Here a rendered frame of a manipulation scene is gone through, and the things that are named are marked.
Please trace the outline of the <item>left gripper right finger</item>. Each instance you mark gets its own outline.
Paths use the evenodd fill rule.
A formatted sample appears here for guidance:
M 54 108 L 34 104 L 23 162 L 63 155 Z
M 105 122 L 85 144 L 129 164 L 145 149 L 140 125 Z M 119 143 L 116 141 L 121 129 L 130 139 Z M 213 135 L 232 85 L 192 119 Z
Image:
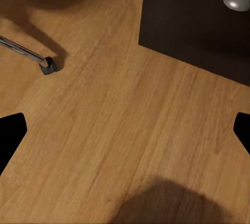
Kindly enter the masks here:
M 250 115 L 238 113 L 233 130 L 250 154 Z

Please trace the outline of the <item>swivel chair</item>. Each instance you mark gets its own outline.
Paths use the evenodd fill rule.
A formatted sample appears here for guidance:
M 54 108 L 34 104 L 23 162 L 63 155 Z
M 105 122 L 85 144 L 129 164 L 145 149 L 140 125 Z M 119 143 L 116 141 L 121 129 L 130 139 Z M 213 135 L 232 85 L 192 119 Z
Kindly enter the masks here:
M 40 64 L 41 70 L 45 75 L 49 75 L 58 70 L 52 57 L 40 56 L 39 54 L 23 46 L 20 46 L 19 44 L 12 42 L 1 35 L 0 35 L 0 45 L 5 46 L 13 51 L 16 51 L 19 54 L 24 55 L 27 58 L 30 58 L 31 60 L 37 61 L 37 63 Z

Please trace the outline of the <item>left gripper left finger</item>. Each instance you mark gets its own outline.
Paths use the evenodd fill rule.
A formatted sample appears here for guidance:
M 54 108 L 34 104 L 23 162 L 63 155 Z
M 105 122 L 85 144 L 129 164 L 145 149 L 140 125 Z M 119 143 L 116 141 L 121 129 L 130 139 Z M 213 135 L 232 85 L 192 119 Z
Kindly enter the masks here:
M 23 113 L 0 118 L 0 175 L 27 133 Z

